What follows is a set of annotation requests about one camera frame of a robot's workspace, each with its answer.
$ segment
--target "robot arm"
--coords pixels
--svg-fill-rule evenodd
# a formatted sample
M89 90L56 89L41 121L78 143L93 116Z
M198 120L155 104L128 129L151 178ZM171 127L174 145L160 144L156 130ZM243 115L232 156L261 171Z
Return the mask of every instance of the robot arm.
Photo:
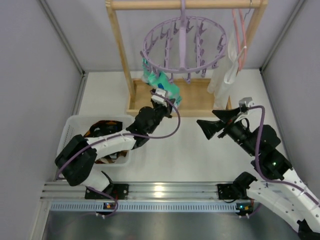
M253 105L252 98L244 98L239 102L239 108L213 110L220 120L197 120L197 123L208 140L222 131L218 138L228 135L250 156L255 156L259 128L251 132L246 118ZM233 182L232 189L238 199L255 199L275 212L298 232L301 239L320 240L320 201L301 181L291 163L276 149L280 142L276 131L269 125L263 125L258 149L259 167L257 161L251 164L264 180L275 183L274 186L286 199L269 190L247 172Z
M141 108L134 123L120 132L100 137L74 136L54 161L69 185L82 184L109 193L113 183L104 172L93 168L95 161L116 152L143 146L162 119L172 117L172 106L167 104L165 98L165 90L153 90L153 107Z

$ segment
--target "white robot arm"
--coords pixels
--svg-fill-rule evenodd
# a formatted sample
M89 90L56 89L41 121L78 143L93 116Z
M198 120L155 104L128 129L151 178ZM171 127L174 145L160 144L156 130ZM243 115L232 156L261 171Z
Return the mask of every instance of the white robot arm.
M252 98L239 102L239 108L232 110L213 110L219 121L197 120L207 139L222 131L218 138L228 135L250 156L256 156L251 164L260 176L272 183L284 197L270 190L253 175L243 172L231 185L231 193L236 199L254 199L284 219L302 240L320 240L320 201L301 181L291 163L276 150L280 144L276 131L263 125L251 132L246 116L254 106Z

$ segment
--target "wooden base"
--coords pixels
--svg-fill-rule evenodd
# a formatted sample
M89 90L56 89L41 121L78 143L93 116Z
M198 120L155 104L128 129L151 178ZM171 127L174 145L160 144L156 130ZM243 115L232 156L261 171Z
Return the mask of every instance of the wooden base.
M177 79L175 84L180 88L180 95L182 97L179 106L179 113L181 117L214 117L212 110L215 102L215 96L207 92L207 87L210 78L192 79L190 84L187 84L183 79ZM127 114L136 116L142 107L150 106L152 89L139 78L133 79L135 90L135 99L129 98ZM230 98L226 106L231 109Z

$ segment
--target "purple clothes hanger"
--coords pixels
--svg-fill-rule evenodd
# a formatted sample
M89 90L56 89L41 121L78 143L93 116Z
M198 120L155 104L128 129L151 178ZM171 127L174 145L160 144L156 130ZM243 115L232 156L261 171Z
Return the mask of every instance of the purple clothes hanger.
M195 20L195 25L190 26L191 20ZM180 21L180 27L177 28L177 22ZM205 49L202 48L204 40L201 38L201 35L207 30L204 29L204 23L209 25L214 25L221 31L220 41L216 49L218 54L214 57L214 60L206 62L203 59ZM164 32L164 27L168 26L168 30ZM187 34L195 27L195 36L194 36L194 52L196 53L196 67L188 67L186 65L186 56L187 56ZM161 28L160 35L154 38L154 33L156 30ZM173 36L179 33L179 67L173 68L170 65L170 50L172 48ZM165 38L165 47L164 47L164 61L163 66L158 65L152 61L149 57L149 53L156 44L158 39ZM199 73L201 71L201 76L205 77L207 68L217 68L219 59L223 58L225 55L225 50L227 47L227 35L224 28L205 17L200 16L187 16L186 15L186 1L181 0L181 10L180 17L175 17L169 20L166 20L157 26L155 26L144 38L142 45L142 57L152 66L152 71L159 75L161 71L165 73L171 73L169 82L173 83L174 75L186 73L187 77L184 80L187 83L191 82L191 73Z

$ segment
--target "cable tie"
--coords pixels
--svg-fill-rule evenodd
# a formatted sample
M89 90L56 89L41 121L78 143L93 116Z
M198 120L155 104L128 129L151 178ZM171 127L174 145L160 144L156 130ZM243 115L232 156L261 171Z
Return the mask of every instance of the cable tie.
M297 196L298 198L302 195L302 194L305 194L306 193L306 190L307 190L307 186L304 186L304 189L302 192L299 193L299 195Z

